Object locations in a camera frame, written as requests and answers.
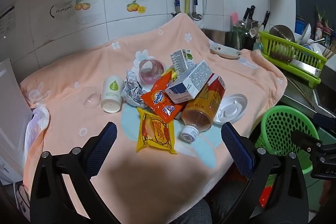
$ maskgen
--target dish rack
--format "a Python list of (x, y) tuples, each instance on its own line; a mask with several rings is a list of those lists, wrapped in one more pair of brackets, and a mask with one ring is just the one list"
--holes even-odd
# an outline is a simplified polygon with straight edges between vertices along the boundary
[(321, 79), (319, 77), (311, 75), (308, 72), (300, 70), (296, 67), (293, 67), (290, 64), (271, 58), (270, 54), (271, 52), (277, 52), (320, 70), (322, 70), (323, 66), (327, 62), (327, 59), (324, 56), (319, 55), (296, 43), (270, 35), (267, 31), (260, 31), (259, 34), (263, 46), (262, 55), (268, 61), (270, 61), (279, 68), (282, 68), (304, 80), (307, 80), (309, 83), (309, 87), (312, 89), (316, 87), (316, 85), (321, 83)]

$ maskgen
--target green basket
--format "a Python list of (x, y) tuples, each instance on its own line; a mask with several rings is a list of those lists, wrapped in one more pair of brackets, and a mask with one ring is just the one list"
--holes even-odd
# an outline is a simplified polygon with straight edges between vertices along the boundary
[[(307, 174), (312, 170), (310, 155), (292, 143), (291, 133), (294, 130), (300, 130), (319, 139), (312, 122), (300, 111), (288, 106), (272, 107), (265, 112), (261, 120), (261, 134), (255, 147), (263, 147), (268, 153), (279, 156), (295, 152), (303, 174)], [(269, 176), (266, 187), (273, 184), (274, 178), (275, 175)]]
[(271, 52), (277, 52), (283, 54), (287, 57), (294, 58), (297, 61), (301, 61), (310, 66), (322, 70), (323, 66), (327, 62), (327, 59), (301, 45), (290, 42), (286, 39), (280, 37), (275, 37), (270, 35), (267, 31), (260, 31), (260, 39), (262, 42), (262, 55), (271, 63), (279, 68), (291, 72), (298, 77), (305, 79), (309, 83), (310, 88), (314, 88), (316, 85), (321, 83), (321, 79), (314, 75), (311, 75), (300, 68), (289, 65), (282, 61), (273, 59), (270, 57)]

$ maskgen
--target crumpled foil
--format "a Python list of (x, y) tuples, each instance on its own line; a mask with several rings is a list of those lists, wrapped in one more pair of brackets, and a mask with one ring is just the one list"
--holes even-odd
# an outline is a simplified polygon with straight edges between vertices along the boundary
[(141, 95), (147, 92), (137, 80), (137, 75), (134, 71), (127, 71), (125, 88), (121, 92), (121, 97), (132, 106), (145, 108), (147, 105), (141, 98)]

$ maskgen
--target person's hand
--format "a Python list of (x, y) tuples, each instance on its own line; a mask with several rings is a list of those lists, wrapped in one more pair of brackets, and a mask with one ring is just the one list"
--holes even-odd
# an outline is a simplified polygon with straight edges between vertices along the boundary
[(325, 205), (330, 197), (330, 188), (331, 188), (331, 181), (330, 180), (326, 180), (323, 183), (323, 191), (322, 191), (322, 195), (320, 197), (320, 205), (323, 206)]

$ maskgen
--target plaid pants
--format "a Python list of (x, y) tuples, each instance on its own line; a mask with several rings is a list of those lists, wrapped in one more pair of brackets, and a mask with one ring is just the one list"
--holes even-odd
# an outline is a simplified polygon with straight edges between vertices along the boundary
[[(245, 184), (241, 181), (227, 181), (218, 192), (206, 202), (201, 199), (194, 207), (179, 216), (171, 224), (217, 224), (224, 219), (243, 191)], [(254, 217), (262, 211), (257, 206), (251, 215)]]

